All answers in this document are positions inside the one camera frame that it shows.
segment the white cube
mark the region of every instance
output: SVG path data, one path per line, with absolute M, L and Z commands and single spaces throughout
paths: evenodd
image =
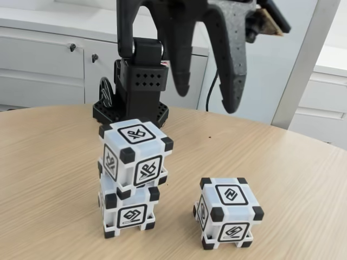
M 158 186 L 166 182 L 164 158 L 172 153 L 174 142 L 152 122 L 133 119 L 104 125 L 99 136 L 104 144 L 99 173 L 113 179 L 121 200 L 147 183 Z
M 115 193 L 111 177 L 101 175 L 98 200 L 105 238 L 119 236 L 121 229 L 133 226 L 140 226 L 141 230 L 153 229 L 156 222 L 153 208 L 159 197 L 159 189 L 152 183 L 136 189 L 130 198 L 121 200 Z
M 202 229 L 204 249 L 217 249 L 220 243 L 249 247 L 250 229 L 261 223 L 264 212 L 245 178 L 202 178 L 200 187 L 193 214 Z

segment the printed symbol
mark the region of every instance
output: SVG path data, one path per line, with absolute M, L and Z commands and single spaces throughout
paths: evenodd
M 113 172 L 115 168 L 115 161 L 114 158 L 110 156 L 110 153 L 107 152 L 106 157 L 106 166 Z
M 140 161 L 136 164 L 134 186 L 140 186 L 159 177 L 162 169 L 161 155 Z
M 134 131 L 128 131 L 128 136 L 132 137 L 132 140 L 135 140 L 136 138 L 145 137 L 145 136 L 146 136 L 146 133 L 140 131 L 140 129 L 137 129 L 136 132 L 134 132 Z
M 117 228 L 127 228 L 129 226 L 138 226 L 145 222 L 147 216 L 147 205 L 140 204 L 136 206 L 123 207 L 117 214 Z
M 119 128 L 118 133 L 129 143 L 139 144 L 156 138 L 144 125 L 134 125 Z
M 235 184 L 218 184 L 215 188 L 223 205 L 248 205 L 248 200 L 241 186 Z
M 128 211 L 124 217 L 126 219 L 129 219 L 129 221 L 124 221 L 123 224 L 129 224 L 129 223 L 133 223 L 133 222 L 136 222 L 136 221 L 139 221 L 140 219 L 136 219 L 139 215 L 141 214 L 140 211 L 138 210 L 131 210 L 131 211 Z
M 197 205 L 197 216 L 201 229 L 202 231 L 204 231 L 208 220 L 208 208 L 206 206 L 205 199 L 202 195 L 200 196 L 200 200 Z
M 231 229 L 229 229 L 226 234 L 228 235 L 227 237 L 223 237 L 224 239 L 228 239 L 228 238 L 239 238 L 240 237 L 240 232 L 242 231 L 242 227 L 240 226 L 235 226 L 232 227 Z
M 154 161 L 151 166 L 148 166 L 148 164 L 145 164 L 144 166 L 142 166 L 142 169 L 140 171 L 141 173 L 140 180 L 156 175 L 155 173 L 156 167 L 154 166 L 155 163 L 156 162 Z
M 203 219 L 205 219 L 206 215 L 205 215 L 205 205 L 201 204 L 201 217 Z
M 117 181 L 118 159 L 107 144 L 104 146 L 104 167 L 108 175 Z
M 237 197 L 237 192 L 234 191 L 232 188 L 229 188 L 224 195 L 226 196 L 227 199 L 231 200 L 232 202 L 234 199 Z
M 249 223 L 226 223 L 223 225 L 218 242 L 238 242 L 244 240 L 249 229 Z

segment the black bracket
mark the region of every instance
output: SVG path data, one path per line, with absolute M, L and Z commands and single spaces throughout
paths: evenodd
M 147 118 L 162 127 L 169 109 L 160 93 L 166 89 L 168 67 L 161 63 L 162 45 L 158 40 L 134 38 L 136 51 L 131 58 L 114 63 L 113 93 L 107 78 L 100 81 L 100 100 L 93 106 L 93 117 L 103 124 L 134 118 Z

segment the wooden table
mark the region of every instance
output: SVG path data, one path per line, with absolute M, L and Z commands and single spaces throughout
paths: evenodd
M 248 120 L 172 108 L 156 227 L 104 239 L 92 107 L 0 113 L 0 259 L 347 259 L 347 152 Z M 202 249 L 201 177 L 245 177 L 265 218 L 250 248 Z

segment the white cabinet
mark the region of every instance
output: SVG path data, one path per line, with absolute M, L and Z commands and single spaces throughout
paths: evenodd
M 33 107 L 84 103 L 83 49 L 71 38 L 1 28 L 0 104 Z
M 70 45 L 76 48 L 71 51 Z M 44 32 L 0 28 L 0 105 L 37 107 L 95 103 L 99 83 L 113 82 L 116 43 Z M 98 59 L 92 62 L 92 56 Z M 168 106 L 196 109 L 207 57 L 193 55 L 190 89 L 177 94 L 171 73 L 161 102 Z
M 347 150 L 347 78 L 313 73 L 289 130 Z
M 99 83 L 102 77 L 110 81 L 113 92 L 114 62 L 119 59 L 117 44 L 101 41 L 84 40 L 85 46 L 85 101 L 95 103 L 99 100 Z M 92 55 L 98 59 L 93 63 Z

